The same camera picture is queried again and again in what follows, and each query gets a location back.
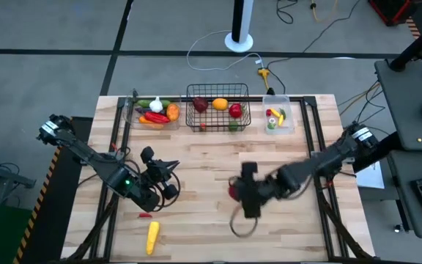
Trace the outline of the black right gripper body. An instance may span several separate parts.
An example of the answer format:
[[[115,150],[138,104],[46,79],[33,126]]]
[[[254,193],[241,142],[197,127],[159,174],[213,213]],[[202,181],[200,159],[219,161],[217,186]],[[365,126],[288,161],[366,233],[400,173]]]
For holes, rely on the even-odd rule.
[[[238,197],[242,200],[240,204],[246,219],[259,218],[262,206],[273,198],[282,199],[288,191],[288,185],[279,175],[267,175],[263,180],[255,180],[253,175],[257,172],[257,163],[242,163],[239,176],[242,183],[238,186]]]

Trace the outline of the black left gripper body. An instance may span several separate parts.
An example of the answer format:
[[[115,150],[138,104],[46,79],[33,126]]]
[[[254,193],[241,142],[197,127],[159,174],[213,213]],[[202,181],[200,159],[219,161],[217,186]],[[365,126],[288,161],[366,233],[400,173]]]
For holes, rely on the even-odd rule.
[[[146,179],[148,179],[148,181],[151,184],[161,184],[163,186],[163,197],[167,200],[173,199],[173,198],[177,198],[179,195],[179,189],[174,186],[173,184],[169,184],[169,180],[161,180],[160,176],[158,175],[158,166],[155,165],[154,160],[158,160],[158,159],[154,159],[154,151],[150,146],[145,147],[142,151],[141,151],[141,160],[142,162],[146,165],[147,169],[145,172],[143,172],[141,175],[145,176]],[[174,174],[174,169],[176,167],[168,167],[169,169],[173,169],[172,172],[172,177],[176,177],[176,175]]]

